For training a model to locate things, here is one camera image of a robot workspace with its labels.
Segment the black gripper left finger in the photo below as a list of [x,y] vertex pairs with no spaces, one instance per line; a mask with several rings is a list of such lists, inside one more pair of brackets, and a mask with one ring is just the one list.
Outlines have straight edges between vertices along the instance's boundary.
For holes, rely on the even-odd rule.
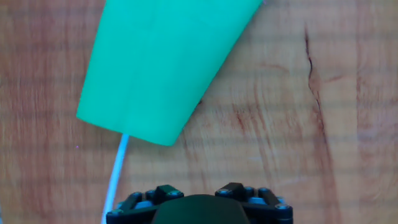
[[144,193],[134,192],[106,213],[105,224],[150,223],[163,203],[182,197],[183,192],[171,185],[160,185]]

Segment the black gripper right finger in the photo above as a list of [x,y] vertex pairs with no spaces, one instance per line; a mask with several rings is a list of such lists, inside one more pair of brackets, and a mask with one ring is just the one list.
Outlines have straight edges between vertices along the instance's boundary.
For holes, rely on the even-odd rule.
[[230,182],[215,197],[225,199],[220,208],[228,223],[293,224],[293,208],[268,188]]

